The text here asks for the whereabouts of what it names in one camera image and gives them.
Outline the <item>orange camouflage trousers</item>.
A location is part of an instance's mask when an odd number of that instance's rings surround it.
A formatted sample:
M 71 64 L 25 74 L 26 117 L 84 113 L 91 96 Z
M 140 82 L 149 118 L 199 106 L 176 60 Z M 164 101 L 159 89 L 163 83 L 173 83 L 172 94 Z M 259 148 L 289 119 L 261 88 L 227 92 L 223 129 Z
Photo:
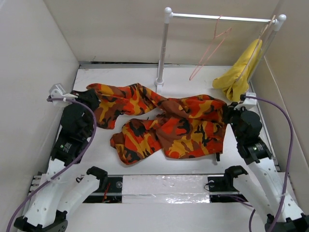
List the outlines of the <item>orange camouflage trousers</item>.
M 162 150 L 171 159 L 193 159 L 223 151 L 226 103 L 201 94 L 165 98 L 136 83 L 115 87 L 99 83 L 87 86 L 100 103 L 95 110 L 97 125 L 112 130 L 121 115 L 131 116 L 110 139 L 126 165 Z

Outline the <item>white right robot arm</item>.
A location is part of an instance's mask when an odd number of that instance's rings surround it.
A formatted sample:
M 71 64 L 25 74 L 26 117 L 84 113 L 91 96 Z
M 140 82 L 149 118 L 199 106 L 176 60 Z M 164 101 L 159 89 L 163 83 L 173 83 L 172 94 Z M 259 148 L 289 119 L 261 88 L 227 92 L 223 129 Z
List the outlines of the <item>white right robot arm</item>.
M 228 190 L 238 190 L 262 219 L 266 232 L 307 232 L 309 217 L 286 190 L 276 169 L 272 154 L 260 138 L 260 116 L 243 104 L 231 103 L 223 108 L 223 121 L 231 126 L 237 141 L 237 150 L 256 185 L 242 166 L 225 170 L 223 184 Z

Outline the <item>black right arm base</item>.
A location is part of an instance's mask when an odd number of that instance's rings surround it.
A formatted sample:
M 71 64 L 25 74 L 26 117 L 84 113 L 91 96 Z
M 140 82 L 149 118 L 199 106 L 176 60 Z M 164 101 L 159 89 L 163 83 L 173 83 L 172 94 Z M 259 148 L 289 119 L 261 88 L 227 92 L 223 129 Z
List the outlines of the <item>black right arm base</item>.
M 241 203 L 247 207 L 252 207 L 238 190 L 225 182 L 222 175 L 208 176 L 204 189 L 209 193 L 211 203 Z

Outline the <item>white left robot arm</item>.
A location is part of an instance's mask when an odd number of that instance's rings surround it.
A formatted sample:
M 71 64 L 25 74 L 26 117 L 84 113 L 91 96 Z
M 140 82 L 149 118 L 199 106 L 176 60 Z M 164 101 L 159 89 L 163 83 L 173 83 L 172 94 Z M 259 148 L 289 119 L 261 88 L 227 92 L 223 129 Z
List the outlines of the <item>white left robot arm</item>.
M 13 215 L 7 229 L 14 226 L 22 232 L 64 232 L 69 216 L 95 191 L 107 187 L 108 173 L 98 167 L 89 168 L 78 184 L 68 193 L 74 169 L 94 139 L 97 122 L 94 111 L 99 99 L 93 89 L 84 92 L 65 91 L 53 87 L 48 102 L 64 108 L 61 130 L 51 151 L 48 170 L 39 186 L 25 199 L 33 200 L 20 217 Z

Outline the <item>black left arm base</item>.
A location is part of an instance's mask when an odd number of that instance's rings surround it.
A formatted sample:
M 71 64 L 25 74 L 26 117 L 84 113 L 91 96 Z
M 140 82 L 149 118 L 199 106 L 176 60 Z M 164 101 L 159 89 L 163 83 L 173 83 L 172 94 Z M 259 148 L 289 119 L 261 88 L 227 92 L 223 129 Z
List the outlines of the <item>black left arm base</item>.
M 122 202 L 122 175 L 109 175 L 104 189 L 90 194 L 84 203 L 121 203 Z

